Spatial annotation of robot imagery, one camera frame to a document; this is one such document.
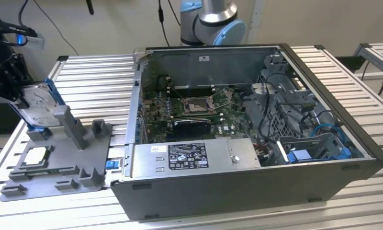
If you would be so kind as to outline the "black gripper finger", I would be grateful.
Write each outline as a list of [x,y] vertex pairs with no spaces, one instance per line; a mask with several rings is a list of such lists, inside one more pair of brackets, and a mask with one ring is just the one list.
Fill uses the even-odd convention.
[[6,103],[15,104],[18,108],[30,108],[31,104],[27,102],[24,88],[31,86],[31,82],[27,83],[7,83],[6,88]]

